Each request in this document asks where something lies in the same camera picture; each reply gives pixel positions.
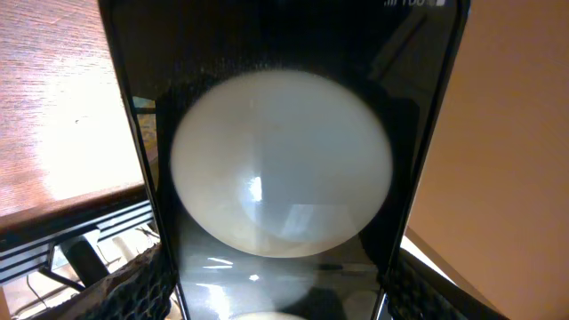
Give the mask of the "black smartphone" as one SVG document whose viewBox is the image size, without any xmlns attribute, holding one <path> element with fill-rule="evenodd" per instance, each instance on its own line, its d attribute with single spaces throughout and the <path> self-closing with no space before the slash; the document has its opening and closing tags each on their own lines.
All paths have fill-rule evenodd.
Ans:
<svg viewBox="0 0 569 320">
<path fill-rule="evenodd" d="M 186 319 L 376 319 L 467 1 L 99 4 Z"/>
</svg>

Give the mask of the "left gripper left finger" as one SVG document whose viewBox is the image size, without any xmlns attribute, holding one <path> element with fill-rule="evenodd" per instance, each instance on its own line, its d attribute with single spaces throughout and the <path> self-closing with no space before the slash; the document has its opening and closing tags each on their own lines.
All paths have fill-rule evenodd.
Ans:
<svg viewBox="0 0 569 320">
<path fill-rule="evenodd" d="M 160 244 L 35 320 L 164 320 L 176 274 Z"/>
</svg>

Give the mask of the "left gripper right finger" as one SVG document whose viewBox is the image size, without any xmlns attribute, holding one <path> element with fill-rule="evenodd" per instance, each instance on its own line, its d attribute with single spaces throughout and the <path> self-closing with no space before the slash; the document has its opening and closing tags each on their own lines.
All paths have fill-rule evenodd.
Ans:
<svg viewBox="0 0 569 320">
<path fill-rule="evenodd" d="M 394 319 L 507 320 L 404 249 L 382 285 Z"/>
</svg>

